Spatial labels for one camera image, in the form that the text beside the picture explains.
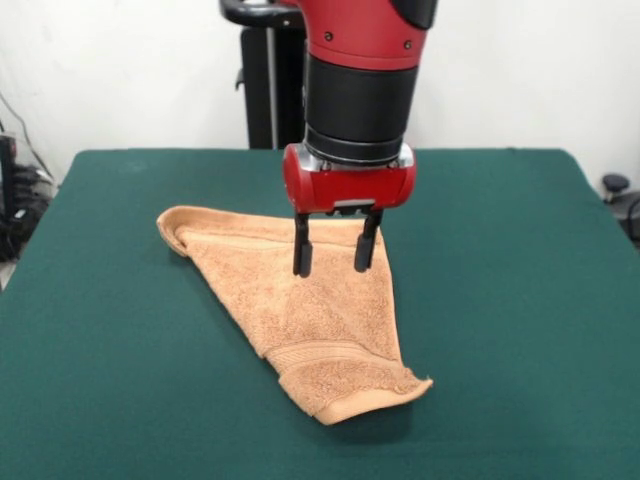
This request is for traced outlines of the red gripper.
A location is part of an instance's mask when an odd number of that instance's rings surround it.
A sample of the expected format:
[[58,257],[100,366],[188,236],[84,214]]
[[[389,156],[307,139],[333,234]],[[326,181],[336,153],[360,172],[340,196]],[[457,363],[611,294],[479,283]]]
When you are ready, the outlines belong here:
[[384,209],[397,208],[409,199],[416,183],[414,151],[403,144],[399,157],[379,166],[341,165],[313,155],[304,144],[286,147],[283,174],[294,211],[293,274],[311,273],[313,246],[309,239],[309,215],[363,207],[372,209],[358,236],[354,268],[371,268],[378,228]]

